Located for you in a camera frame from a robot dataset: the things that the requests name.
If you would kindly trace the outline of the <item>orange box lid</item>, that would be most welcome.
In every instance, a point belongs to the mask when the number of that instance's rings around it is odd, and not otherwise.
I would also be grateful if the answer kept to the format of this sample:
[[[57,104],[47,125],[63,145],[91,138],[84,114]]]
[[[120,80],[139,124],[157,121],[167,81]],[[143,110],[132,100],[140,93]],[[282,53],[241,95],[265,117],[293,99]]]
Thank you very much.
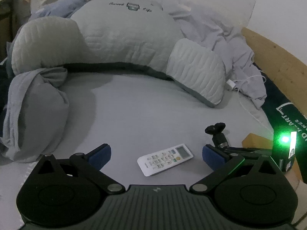
[[[273,141],[253,133],[248,134],[242,141],[243,148],[272,149]]]

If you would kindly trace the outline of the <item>wooden bed frame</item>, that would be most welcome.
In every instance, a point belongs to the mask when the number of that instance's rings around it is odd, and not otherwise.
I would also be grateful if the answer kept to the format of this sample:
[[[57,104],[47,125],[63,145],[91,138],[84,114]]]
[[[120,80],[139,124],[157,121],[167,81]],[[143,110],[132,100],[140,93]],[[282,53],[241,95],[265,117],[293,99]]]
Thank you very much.
[[[269,39],[242,28],[242,35],[254,51],[254,61],[279,90],[306,115],[306,65]]]

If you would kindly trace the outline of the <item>light green U-shaped pillow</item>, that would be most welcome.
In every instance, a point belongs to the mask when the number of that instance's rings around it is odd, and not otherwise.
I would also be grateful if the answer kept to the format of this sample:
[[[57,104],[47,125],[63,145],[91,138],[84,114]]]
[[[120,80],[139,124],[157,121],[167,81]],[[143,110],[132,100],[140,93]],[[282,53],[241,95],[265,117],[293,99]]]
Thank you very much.
[[[71,63],[122,63],[174,80],[209,107],[217,106],[224,95],[221,58],[187,39],[151,0],[90,0],[69,18],[32,19],[11,49],[16,75]]]

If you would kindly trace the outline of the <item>grey crumpled blanket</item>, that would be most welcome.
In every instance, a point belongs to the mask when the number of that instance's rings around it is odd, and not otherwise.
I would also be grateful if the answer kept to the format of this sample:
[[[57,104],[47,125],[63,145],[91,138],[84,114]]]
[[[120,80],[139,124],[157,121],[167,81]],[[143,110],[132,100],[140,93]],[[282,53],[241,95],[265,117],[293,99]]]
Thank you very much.
[[[180,26],[185,38],[214,51],[223,61],[226,78],[247,96],[257,109],[267,97],[264,81],[254,65],[254,52],[241,27],[234,26],[210,7],[185,0],[156,0]]]

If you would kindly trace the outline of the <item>white air conditioner remote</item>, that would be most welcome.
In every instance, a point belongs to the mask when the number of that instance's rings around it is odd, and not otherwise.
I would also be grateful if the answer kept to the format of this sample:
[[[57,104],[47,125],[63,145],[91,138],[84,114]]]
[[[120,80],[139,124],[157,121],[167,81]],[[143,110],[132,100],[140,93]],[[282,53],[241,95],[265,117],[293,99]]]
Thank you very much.
[[[144,176],[149,177],[171,169],[192,159],[194,155],[185,144],[169,147],[138,158],[137,163]]]

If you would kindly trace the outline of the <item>small black swivel mount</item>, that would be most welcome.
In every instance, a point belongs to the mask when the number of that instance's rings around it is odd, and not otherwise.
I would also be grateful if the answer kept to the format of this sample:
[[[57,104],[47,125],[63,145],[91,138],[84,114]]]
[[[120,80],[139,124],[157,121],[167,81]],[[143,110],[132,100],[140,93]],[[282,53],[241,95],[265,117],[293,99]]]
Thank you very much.
[[[214,125],[210,125],[205,129],[205,133],[208,135],[212,135],[212,141],[214,146],[223,149],[225,147],[229,147],[229,143],[226,139],[226,136],[223,133],[226,124],[223,122],[218,122]]]

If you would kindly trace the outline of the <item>blue crumpled quilt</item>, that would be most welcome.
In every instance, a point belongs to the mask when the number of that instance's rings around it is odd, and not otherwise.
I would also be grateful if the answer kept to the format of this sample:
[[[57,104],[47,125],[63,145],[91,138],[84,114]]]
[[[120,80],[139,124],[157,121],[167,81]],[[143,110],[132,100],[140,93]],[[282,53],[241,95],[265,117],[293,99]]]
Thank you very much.
[[[91,0],[58,0],[54,3],[44,5],[36,12],[33,12],[29,21],[48,16],[70,18],[89,1]]]

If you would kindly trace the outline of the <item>right gripper device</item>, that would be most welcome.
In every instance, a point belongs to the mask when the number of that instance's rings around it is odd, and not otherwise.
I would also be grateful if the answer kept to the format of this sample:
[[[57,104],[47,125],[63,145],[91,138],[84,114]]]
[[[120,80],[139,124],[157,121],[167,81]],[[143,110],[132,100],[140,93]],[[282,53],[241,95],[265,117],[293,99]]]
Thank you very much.
[[[237,153],[246,159],[257,159],[261,156],[271,157],[282,172],[289,171],[295,162],[295,148],[297,143],[297,131],[277,128],[273,134],[273,147],[271,150],[242,147],[225,147],[222,150],[227,153]]]

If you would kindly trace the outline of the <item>black printed cloth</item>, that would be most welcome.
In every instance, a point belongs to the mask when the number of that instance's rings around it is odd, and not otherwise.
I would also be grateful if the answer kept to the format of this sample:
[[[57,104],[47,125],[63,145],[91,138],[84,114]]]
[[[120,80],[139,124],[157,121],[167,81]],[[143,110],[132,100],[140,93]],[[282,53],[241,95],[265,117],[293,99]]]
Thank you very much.
[[[295,157],[302,176],[306,176],[306,117],[256,64],[252,64],[251,67],[255,75],[263,75],[267,79],[266,83],[263,83],[261,77],[252,78],[249,81],[253,103],[265,112],[274,131],[281,127],[297,131]]]

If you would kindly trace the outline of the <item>grey rolled cloth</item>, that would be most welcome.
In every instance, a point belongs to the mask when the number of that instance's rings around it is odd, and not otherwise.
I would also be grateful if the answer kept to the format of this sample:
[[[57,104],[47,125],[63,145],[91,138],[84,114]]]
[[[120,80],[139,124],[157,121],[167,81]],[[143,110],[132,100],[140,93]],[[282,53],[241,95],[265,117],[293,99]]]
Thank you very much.
[[[68,97],[59,90],[67,74],[65,68],[54,67],[13,78],[1,134],[4,158],[30,163],[55,151],[69,113]]]

